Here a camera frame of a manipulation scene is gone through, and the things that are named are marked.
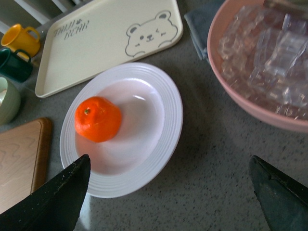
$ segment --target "cutting board edge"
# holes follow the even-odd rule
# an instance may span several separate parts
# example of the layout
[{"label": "cutting board edge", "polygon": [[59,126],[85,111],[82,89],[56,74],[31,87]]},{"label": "cutting board edge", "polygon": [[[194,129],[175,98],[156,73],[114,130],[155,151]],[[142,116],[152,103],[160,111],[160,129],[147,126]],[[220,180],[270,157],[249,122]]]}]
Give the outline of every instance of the cutting board edge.
[{"label": "cutting board edge", "polygon": [[52,131],[52,122],[49,118],[42,117],[34,120],[33,122],[40,123],[41,128],[38,141],[37,157],[33,171],[31,193],[45,183]]}]

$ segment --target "gray countertop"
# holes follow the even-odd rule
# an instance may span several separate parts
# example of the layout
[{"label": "gray countertop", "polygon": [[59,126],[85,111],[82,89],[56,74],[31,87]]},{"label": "gray countertop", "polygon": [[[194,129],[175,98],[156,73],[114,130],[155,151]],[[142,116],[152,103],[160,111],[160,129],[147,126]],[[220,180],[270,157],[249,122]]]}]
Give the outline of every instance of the gray countertop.
[{"label": "gray countertop", "polygon": [[[178,0],[184,25],[181,40],[139,60],[164,70],[180,91],[184,119],[173,156],[151,182],[129,195],[86,195],[76,231],[269,230],[248,173],[252,155],[308,186],[308,134],[276,128],[249,115],[225,92],[210,65],[198,58],[184,15],[207,2]],[[39,28],[42,35],[47,27]],[[30,79],[14,82],[22,95],[21,108],[0,131],[50,118],[49,180],[63,169],[59,140],[66,112],[89,81],[40,99],[34,93],[39,56],[33,60]]]}]

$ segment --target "light green cup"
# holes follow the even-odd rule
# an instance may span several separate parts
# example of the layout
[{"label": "light green cup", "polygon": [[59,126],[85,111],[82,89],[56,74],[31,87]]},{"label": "light green cup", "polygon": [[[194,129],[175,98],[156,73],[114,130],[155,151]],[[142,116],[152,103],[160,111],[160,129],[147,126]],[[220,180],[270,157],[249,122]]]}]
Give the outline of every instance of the light green cup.
[{"label": "light green cup", "polygon": [[0,77],[0,125],[9,123],[17,114],[20,107],[20,93],[13,83]]}]

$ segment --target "white plate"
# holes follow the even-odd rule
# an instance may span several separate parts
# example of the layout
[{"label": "white plate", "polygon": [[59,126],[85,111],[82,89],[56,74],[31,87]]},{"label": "white plate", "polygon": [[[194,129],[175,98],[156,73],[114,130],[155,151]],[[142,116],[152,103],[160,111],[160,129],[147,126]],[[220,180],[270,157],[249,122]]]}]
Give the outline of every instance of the white plate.
[{"label": "white plate", "polygon": [[[98,95],[118,105],[122,124],[109,141],[91,142],[75,132],[74,115],[85,99]],[[68,109],[60,136],[63,167],[83,154],[91,159],[88,193],[119,197],[143,187],[167,164],[182,129],[183,106],[172,79],[143,63],[122,64],[99,74]]]}]

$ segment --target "orange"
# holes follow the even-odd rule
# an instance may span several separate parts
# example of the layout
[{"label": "orange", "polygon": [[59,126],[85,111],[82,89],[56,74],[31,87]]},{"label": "orange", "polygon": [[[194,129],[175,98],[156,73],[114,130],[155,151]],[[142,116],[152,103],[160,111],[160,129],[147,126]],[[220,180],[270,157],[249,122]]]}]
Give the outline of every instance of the orange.
[{"label": "orange", "polygon": [[116,105],[104,97],[93,96],[76,109],[75,130],[93,142],[104,142],[117,134],[121,120],[121,111]]}]

